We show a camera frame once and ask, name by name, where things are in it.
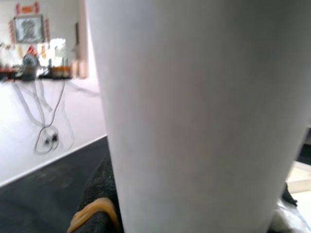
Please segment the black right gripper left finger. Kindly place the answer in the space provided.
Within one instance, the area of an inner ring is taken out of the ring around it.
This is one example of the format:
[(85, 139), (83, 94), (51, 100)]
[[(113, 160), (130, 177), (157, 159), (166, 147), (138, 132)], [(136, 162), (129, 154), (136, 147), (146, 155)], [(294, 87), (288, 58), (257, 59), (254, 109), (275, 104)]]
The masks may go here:
[(78, 207), (78, 211), (83, 209), (90, 202), (103, 197), (109, 198), (114, 203), (115, 207), (119, 209), (120, 213), (118, 195), (109, 153), (104, 155), (100, 164), (91, 173), (86, 183), (86, 188)]

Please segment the framed grey wall picture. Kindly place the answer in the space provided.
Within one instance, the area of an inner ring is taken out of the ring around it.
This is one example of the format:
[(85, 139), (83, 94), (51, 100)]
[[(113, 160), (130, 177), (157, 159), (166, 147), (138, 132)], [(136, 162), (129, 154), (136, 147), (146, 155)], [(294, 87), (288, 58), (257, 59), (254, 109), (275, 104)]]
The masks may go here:
[(42, 15), (18, 16), (13, 19), (15, 40), (19, 44), (40, 44), (45, 42)]

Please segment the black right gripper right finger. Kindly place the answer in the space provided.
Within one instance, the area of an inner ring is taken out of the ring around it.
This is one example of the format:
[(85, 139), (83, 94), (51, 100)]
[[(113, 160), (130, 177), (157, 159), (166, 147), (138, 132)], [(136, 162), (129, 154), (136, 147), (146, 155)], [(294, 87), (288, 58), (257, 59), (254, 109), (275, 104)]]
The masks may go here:
[(308, 224), (297, 209), (297, 200), (284, 184), (283, 193), (277, 201), (268, 233), (308, 233)]

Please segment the white candle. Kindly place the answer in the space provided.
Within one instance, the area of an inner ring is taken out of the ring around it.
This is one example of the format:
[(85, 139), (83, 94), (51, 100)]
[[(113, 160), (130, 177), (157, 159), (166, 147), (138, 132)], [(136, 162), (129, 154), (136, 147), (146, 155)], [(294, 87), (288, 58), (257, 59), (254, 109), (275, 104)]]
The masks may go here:
[(70, 73), (73, 78), (79, 76), (79, 61), (73, 60), (70, 64)]
[(85, 79), (88, 76), (87, 62), (83, 59), (78, 61), (78, 74), (80, 79)]

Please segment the red paper wall strip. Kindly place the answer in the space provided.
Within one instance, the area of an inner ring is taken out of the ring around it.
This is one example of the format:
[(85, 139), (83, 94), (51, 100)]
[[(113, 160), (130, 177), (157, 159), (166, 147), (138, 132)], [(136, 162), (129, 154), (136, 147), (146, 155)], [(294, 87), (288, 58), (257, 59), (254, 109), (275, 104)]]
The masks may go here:
[(45, 32), (46, 32), (46, 41), (47, 43), (50, 43), (51, 33), (50, 33), (50, 22), (48, 18), (45, 19)]

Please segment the white plastic table leg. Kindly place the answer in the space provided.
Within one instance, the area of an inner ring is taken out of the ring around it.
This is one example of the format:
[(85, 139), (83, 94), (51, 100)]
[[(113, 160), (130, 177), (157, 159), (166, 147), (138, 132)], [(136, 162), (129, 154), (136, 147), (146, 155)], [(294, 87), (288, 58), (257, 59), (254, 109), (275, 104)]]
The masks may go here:
[(125, 233), (266, 233), (311, 122), (311, 0), (86, 0)]

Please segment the yellow rubber band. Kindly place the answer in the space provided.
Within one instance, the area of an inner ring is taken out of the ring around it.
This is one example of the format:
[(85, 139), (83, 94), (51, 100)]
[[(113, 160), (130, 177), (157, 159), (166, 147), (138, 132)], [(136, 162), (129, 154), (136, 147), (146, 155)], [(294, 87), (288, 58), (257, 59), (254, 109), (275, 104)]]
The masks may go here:
[(106, 197), (98, 198), (72, 218), (67, 233), (122, 233), (119, 209)]

